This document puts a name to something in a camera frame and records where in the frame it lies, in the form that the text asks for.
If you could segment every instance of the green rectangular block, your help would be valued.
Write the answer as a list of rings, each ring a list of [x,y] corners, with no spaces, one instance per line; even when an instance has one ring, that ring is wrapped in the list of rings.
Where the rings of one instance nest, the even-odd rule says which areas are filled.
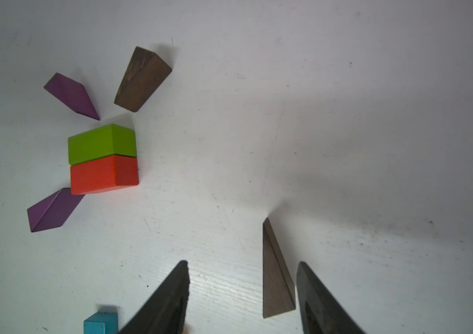
[[[67,139],[70,165],[118,154],[136,157],[134,130],[108,124]]]

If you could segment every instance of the brown triangular prism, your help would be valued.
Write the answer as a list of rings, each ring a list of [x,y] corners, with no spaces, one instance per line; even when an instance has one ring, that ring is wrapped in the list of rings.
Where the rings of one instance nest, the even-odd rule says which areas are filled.
[[[114,103],[137,112],[170,73],[171,67],[156,53],[137,46],[118,88]]]
[[[263,223],[263,318],[296,309],[294,283],[270,220]]]

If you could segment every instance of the blue cube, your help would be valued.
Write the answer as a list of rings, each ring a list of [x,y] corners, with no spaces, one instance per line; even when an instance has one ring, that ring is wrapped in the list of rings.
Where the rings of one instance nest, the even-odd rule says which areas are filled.
[[[92,315],[84,321],[84,334],[117,334],[118,314],[100,313]]]

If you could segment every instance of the purple rhombus block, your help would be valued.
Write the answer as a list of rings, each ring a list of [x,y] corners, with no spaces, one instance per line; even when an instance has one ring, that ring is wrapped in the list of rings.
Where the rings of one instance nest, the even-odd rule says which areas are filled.
[[[72,195],[71,188],[62,188],[27,209],[31,232],[62,226],[84,195]]]
[[[56,73],[43,88],[76,113],[100,120],[86,89],[77,81]]]

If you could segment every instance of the red block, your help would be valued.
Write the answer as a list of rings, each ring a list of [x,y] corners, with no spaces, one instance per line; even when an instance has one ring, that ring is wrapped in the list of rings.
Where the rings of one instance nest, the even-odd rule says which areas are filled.
[[[71,193],[99,193],[138,185],[136,158],[110,156],[71,166]]]

